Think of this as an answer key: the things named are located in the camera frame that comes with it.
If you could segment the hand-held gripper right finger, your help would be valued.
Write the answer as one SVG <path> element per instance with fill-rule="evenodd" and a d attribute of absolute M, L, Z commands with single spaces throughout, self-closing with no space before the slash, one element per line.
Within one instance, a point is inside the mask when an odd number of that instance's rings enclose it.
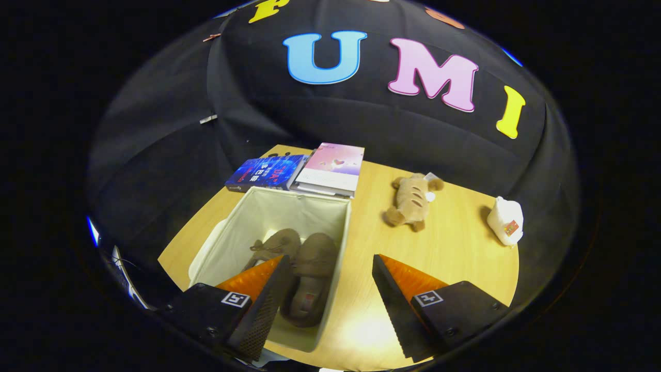
<path fill-rule="evenodd" d="M 414 362 L 460 348 L 509 313 L 470 281 L 447 284 L 382 254 L 373 257 L 371 275 L 403 354 Z"/>

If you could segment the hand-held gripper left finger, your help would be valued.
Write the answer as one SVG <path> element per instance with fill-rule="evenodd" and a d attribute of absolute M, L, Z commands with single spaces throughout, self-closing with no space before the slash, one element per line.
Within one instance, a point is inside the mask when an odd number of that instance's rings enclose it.
<path fill-rule="evenodd" d="M 255 362 L 292 280 L 278 256 L 217 286 L 197 283 L 163 307 L 163 320 L 214 354 Z"/>

